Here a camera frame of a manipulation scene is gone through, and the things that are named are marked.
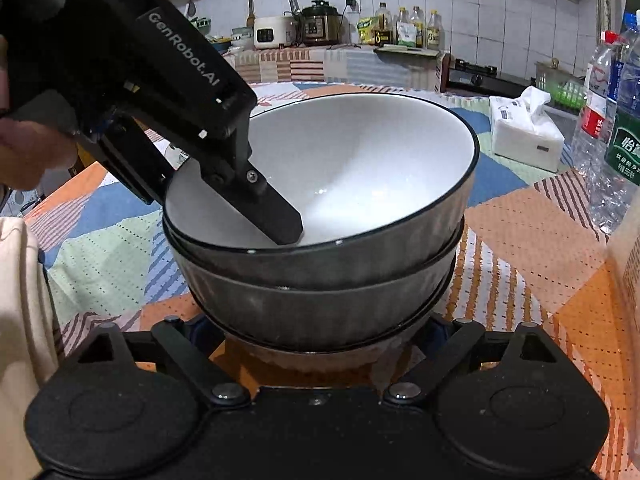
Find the person's left hand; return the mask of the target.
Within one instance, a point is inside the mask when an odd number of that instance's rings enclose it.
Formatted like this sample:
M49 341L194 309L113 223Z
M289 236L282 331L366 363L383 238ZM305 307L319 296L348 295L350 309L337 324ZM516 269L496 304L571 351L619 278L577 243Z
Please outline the person's left hand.
M0 180L14 190L35 188L47 170L68 169L77 146L65 133L49 126L3 117L0 122Z

